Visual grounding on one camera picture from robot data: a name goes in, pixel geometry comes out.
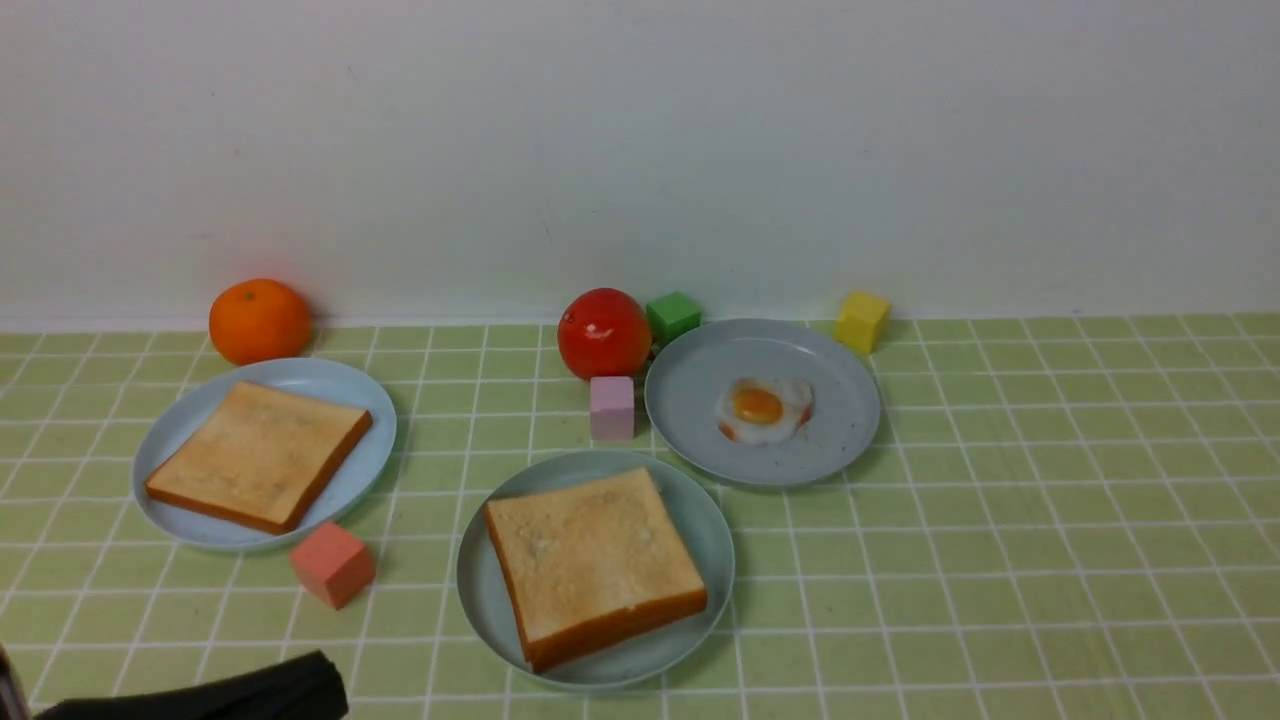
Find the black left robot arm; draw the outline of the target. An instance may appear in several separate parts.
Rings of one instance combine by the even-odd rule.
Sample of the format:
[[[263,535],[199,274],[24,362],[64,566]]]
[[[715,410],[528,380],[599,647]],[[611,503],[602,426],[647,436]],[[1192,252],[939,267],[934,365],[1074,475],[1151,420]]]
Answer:
[[[321,651],[187,688],[64,700],[33,711],[14,662],[1,653],[4,719],[344,719],[346,683]]]

